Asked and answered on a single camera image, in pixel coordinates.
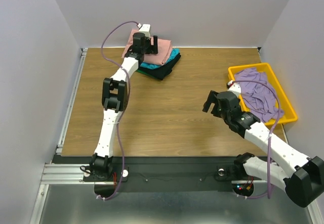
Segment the pink t shirt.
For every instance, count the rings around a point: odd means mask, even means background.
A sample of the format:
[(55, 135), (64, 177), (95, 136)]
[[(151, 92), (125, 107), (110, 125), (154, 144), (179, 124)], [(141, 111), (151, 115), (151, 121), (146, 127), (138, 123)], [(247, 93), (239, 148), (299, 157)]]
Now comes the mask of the pink t shirt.
[[(138, 29), (132, 29), (126, 47), (122, 53), (121, 56), (122, 58), (125, 57), (127, 50), (133, 44), (133, 34), (136, 32), (138, 32)], [(158, 65), (158, 66), (162, 66), (166, 63), (167, 59), (170, 57), (170, 54), (172, 52), (172, 42), (170, 40), (159, 38), (157, 40), (157, 45), (158, 45), (158, 53), (156, 55), (145, 54), (144, 56), (145, 63)]]

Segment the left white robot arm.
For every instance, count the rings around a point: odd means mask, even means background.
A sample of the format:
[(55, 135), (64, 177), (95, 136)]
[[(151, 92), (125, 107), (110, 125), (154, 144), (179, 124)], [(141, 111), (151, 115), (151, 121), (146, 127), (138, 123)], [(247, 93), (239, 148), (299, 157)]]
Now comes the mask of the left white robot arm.
[(99, 141), (89, 164), (90, 174), (106, 181), (112, 177), (113, 142), (117, 126), (130, 96), (130, 78), (144, 61), (146, 54), (158, 53), (157, 36), (139, 30), (133, 34), (133, 44), (127, 49), (116, 73), (103, 80), (103, 123)]

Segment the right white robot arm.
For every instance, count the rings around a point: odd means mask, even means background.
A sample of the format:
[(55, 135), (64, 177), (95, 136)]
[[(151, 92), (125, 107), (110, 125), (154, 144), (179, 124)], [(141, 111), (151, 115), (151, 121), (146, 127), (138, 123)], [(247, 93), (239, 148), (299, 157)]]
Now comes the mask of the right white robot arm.
[(300, 153), (251, 112), (242, 111), (234, 92), (210, 91), (203, 112), (223, 119), (231, 131), (259, 147), (270, 158), (263, 161), (250, 153), (237, 156), (233, 166), (237, 178), (249, 175), (268, 181), (303, 208), (323, 194), (323, 160)]

